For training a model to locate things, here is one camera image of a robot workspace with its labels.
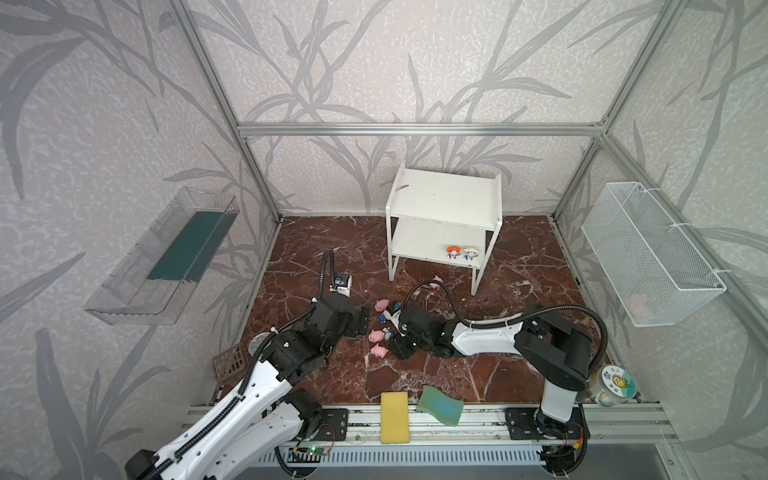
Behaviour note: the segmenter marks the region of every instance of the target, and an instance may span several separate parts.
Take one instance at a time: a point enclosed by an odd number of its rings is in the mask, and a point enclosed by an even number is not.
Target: leaf pattern wallpaper
[[[123,478],[214,390],[275,223],[164,2],[0,2],[0,478]],[[83,310],[182,186],[240,215],[173,326]]]
[[[240,122],[442,123],[599,121],[662,3],[189,1]],[[403,162],[501,173],[507,214],[546,214],[588,142],[249,140],[287,214],[380,214]]]
[[[768,2],[692,0],[611,132],[768,305]],[[646,399],[661,400],[702,479],[763,478],[768,355],[722,300],[674,326],[637,328],[581,234],[606,182],[596,158],[560,219],[584,280]]]

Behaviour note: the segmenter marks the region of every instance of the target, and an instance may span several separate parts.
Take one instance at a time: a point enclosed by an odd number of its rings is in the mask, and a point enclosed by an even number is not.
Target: gray floor
[[[571,480],[668,480],[653,445],[590,445]],[[249,468],[238,480],[287,480],[279,468]],[[319,468],[312,480],[510,480],[552,478],[540,467],[348,467]]]

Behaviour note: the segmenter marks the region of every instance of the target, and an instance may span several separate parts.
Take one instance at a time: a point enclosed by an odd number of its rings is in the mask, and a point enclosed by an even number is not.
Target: sponge
[[[445,393],[437,390],[435,387],[424,385],[422,398],[416,406],[417,412],[427,412],[432,414],[440,422],[455,427],[458,420],[462,417],[464,402],[454,400]]]
[[[408,393],[382,393],[382,444],[408,443]]]

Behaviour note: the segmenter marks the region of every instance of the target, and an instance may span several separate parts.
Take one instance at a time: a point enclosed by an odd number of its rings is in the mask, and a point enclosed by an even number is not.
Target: green sponge
[[[435,387],[424,385],[422,398],[416,406],[417,412],[427,412],[451,427],[458,425],[458,420],[462,417],[464,402],[454,400],[445,393],[437,390]]]

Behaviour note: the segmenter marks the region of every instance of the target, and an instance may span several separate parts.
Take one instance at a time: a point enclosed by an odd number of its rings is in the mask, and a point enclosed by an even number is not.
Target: lid with cartoon sun
[[[629,372],[615,365],[606,365],[601,375],[605,388],[623,399],[630,399],[637,393],[634,379]]]

